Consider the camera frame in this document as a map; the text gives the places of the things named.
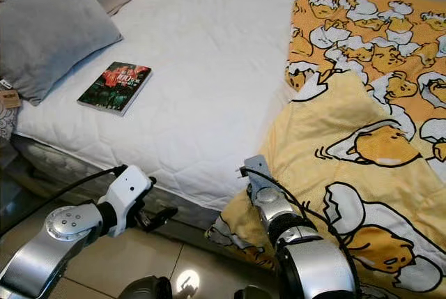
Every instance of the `cable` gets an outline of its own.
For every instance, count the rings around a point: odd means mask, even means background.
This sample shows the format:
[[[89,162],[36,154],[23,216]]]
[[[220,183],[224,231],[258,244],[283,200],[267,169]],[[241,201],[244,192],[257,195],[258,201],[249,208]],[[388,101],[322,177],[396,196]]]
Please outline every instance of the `cable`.
[[[92,179],[95,179],[97,177],[101,177],[101,176],[104,176],[104,175],[107,175],[107,174],[110,174],[110,173],[113,173],[116,177],[118,177],[126,169],[127,169],[127,165],[123,164],[123,165],[121,165],[119,167],[114,167],[114,168],[111,168],[111,169],[99,171],[96,174],[90,175],[88,177],[85,177],[85,178],[77,181],[77,182],[69,184],[69,186],[67,186],[67,187],[63,188],[62,190],[58,191],[53,196],[51,196],[48,200],[44,201],[41,205],[39,205],[38,207],[34,208],[33,210],[30,210],[28,213],[25,213],[23,216],[21,216],[20,219],[18,219],[17,221],[13,222],[9,226],[7,226],[5,229],[0,231],[0,238],[2,238],[3,235],[5,235],[8,231],[10,231],[14,227],[16,227],[20,222],[28,219],[33,214],[35,214],[37,211],[39,211],[41,208],[45,207],[49,203],[51,203],[54,200],[56,200],[57,198],[59,198],[62,194],[71,191],[75,187],[77,187],[77,186],[79,186],[81,184],[84,184],[85,182],[91,181]]]
[[[249,169],[249,168],[242,168],[240,169],[242,175],[243,172],[252,172],[253,174],[256,174],[257,176],[260,176],[264,179],[266,179],[267,181],[270,181],[271,183],[275,184],[279,189],[281,189],[283,192],[286,193],[286,195],[288,196],[287,200],[288,202],[292,203],[293,205],[297,206],[300,210],[300,212],[302,213],[302,215],[307,218],[307,214],[305,213],[305,211],[307,211],[309,214],[313,215],[314,217],[317,217],[318,219],[322,220],[324,222],[324,224],[327,225],[328,228],[328,232],[330,234],[332,234],[336,240],[339,242],[339,247],[341,248],[342,252],[344,253],[344,255],[347,258],[347,262],[350,266],[350,269],[352,270],[352,274],[353,274],[353,281],[355,282],[355,290],[356,293],[361,296],[362,290],[360,288],[360,279],[359,276],[357,275],[357,270],[356,270],[356,266],[355,266],[355,262],[353,261],[352,256],[350,255],[350,252],[348,251],[348,248],[346,246],[346,244],[344,243],[344,240],[342,240],[341,236],[339,235],[339,233],[337,232],[337,230],[333,227],[332,224],[330,224],[327,219],[325,219],[322,215],[320,215],[319,213],[310,210],[309,208],[304,208],[299,201],[296,199],[296,197],[294,197],[291,192],[288,191],[288,189],[286,189],[282,184],[280,184],[278,181],[276,181],[274,178],[271,178],[265,174],[262,174],[260,171],[254,170],[254,169]]]
[[[254,169],[250,169],[250,168],[242,168],[240,169],[240,171],[242,172],[252,172],[253,174],[256,174],[257,176],[260,176],[264,179],[266,179],[267,181],[270,181],[271,183],[273,183],[274,185],[276,185],[278,188],[280,188],[283,192],[285,192],[289,198],[291,198],[291,200],[293,201],[293,205],[296,205],[299,208],[299,211],[302,213],[302,216],[304,218],[307,219],[307,214],[305,212],[305,209],[303,208],[302,205],[300,205],[299,201],[296,199],[296,197],[293,196],[293,194],[291,194],[291,192],[288,191],[288,189],[286,189],[286,187],[284,187],[282,184],[280,184],[278,181],[276,181],[274,178],[271,178],[265,174],[262,174],[260,171],[254,170]]]

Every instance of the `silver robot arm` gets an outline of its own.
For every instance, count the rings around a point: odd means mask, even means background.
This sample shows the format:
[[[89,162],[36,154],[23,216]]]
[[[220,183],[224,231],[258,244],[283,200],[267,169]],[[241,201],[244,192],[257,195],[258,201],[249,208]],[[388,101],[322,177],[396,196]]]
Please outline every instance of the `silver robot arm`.
[[[281,298],[357,298],[354,266],[317,232],[305,214],[291,207],[274,180],[266,179],[272,176],[265,158],[258,155],[247,159],[240,171],[249,177],[248,195],[276,251]]]
[[[1,271],[0,298],[47,298],[71,258],[100,236],[120,235],[134,217],[141,216],[142,198],[154,182],[138,167],[130,166],[110,185],[98,205],[52,211],[40,232]]]

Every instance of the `white mattress pad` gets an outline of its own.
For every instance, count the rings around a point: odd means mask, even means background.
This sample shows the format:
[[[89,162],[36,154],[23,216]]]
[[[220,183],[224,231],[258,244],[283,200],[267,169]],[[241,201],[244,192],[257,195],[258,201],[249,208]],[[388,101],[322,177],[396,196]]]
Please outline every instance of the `white mattress pad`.
[[[284,81],[293,0],[132,0],[112,19],[124,40],[78,63],[17,134],[108,168],[135,164],[157,186],[221,210],[291,99]],[[113,62],[153,69],[124,117],[76,103]]]

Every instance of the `book cover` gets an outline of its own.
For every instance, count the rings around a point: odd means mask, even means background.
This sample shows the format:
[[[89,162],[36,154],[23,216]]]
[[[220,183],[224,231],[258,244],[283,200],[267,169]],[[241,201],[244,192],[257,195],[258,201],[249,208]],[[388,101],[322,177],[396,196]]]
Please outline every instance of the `book cover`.
[[[77,102],[123,116],[151,77],[151,71],[149,67],[113,62]]]

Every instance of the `yellow blanket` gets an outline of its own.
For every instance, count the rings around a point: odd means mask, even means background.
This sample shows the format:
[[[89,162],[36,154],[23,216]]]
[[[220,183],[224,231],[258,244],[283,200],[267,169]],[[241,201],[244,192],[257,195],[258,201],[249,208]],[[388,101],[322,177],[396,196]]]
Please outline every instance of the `yellow blanket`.
[[[445,10],[424,0],[295,0],[286,78],[298,92],[260,153],[341,234],[367,298],[446,298]],[[274,266],[246,192],[207,236]]]

